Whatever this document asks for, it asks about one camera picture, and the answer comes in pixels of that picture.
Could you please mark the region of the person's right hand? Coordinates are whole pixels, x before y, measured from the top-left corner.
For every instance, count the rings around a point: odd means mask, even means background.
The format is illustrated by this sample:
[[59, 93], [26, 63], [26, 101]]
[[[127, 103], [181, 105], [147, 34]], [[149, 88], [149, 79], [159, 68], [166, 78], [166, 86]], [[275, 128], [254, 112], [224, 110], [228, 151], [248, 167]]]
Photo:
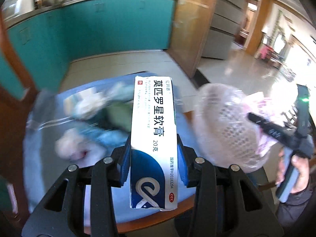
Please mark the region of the person's right hand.
[[[278, 169], [277, 169], [276, 180], [275, 180], [276, 185], [279, 185], [284, 181], [285, 172], [286, 172], [283, 149], [280, 150], [278, 157], [279, 157]], [[291, 159], [291, 163], [299, 172], [299, 176], [296, 181], [296, 184], [291, 190], [291, 194], [297, 194], [298, 192], [302, 192], [308, 187], [309, 161], [307, 158], [301, 158], [301, 157], [298, 157], [297, 155], [294, 155]]]

